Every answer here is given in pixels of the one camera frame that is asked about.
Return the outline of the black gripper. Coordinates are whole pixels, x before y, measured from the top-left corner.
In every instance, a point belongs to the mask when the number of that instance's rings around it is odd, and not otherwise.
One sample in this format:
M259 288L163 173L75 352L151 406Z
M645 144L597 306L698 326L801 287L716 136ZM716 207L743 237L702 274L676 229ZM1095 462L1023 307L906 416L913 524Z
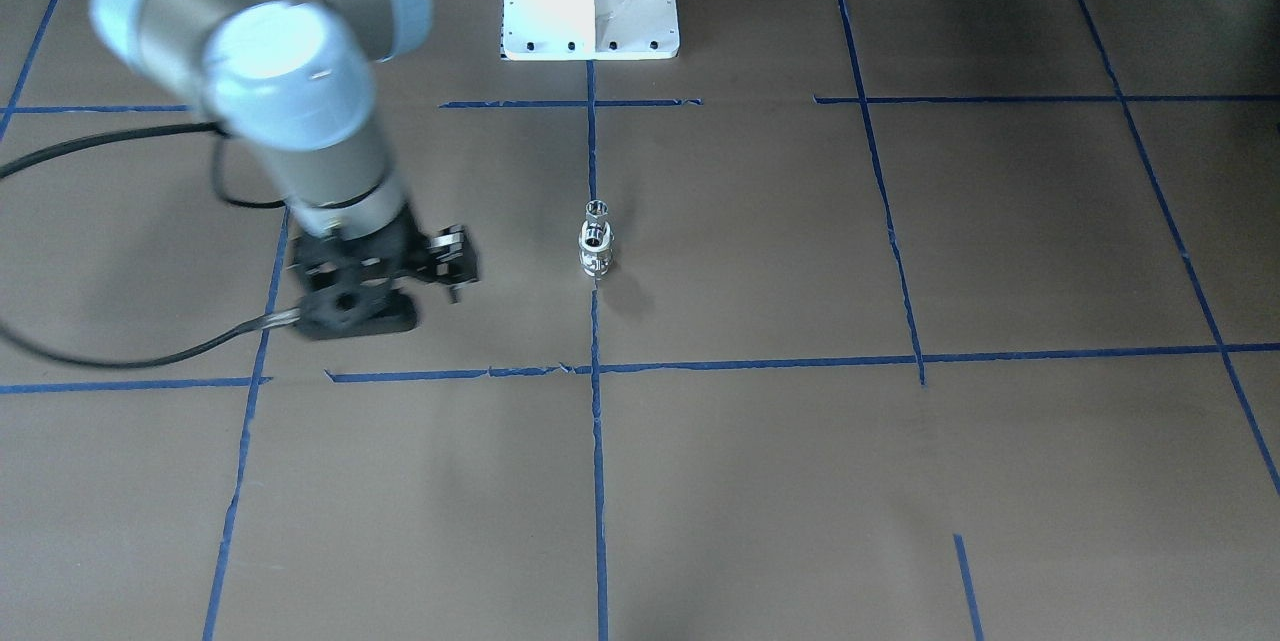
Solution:
M392 296L401 278L445 287L456 303L462 287L480 280L479 255L467 228L424 234L408 207L367 235L348 237L337 225L320 235L298 235L291 269L305 294L325 296L332 305L372 305Z

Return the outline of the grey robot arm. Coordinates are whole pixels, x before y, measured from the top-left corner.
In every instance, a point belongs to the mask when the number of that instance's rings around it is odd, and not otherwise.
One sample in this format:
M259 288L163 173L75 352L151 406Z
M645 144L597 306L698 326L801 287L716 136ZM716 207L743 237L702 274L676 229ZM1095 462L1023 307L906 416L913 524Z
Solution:
M242 139L301 228L301 244L367 252L387 278L475 284L462 226L419 230L378 116L372 67L420 49L433 0L90 0L125 67Z

